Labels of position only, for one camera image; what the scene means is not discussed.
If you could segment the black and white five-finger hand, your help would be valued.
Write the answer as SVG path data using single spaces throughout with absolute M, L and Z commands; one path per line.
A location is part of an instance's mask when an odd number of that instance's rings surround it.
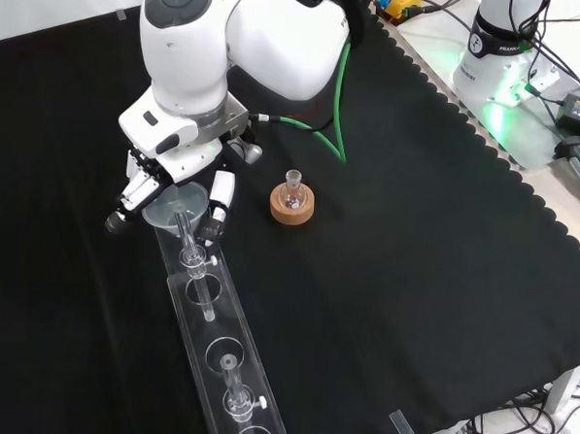
M 156 158 L 131 149 L 126 159 L 127 186 L 118 196 L 117 209 L 106 219 L 106 229 L 119 234 L 144 212 L 150 212 L 162 196 L 172 202 L 178 200 L 180 188 L 198 182 L 213 170 L 222 172 L 212 186 L 213 192 L 220 194 L 215 201 L 224 209 L 229 207 L 235 177 L 223 166 L 234 161 L 233 154 L 234 150 L 218 138 L 201 146 L 173 148 Z

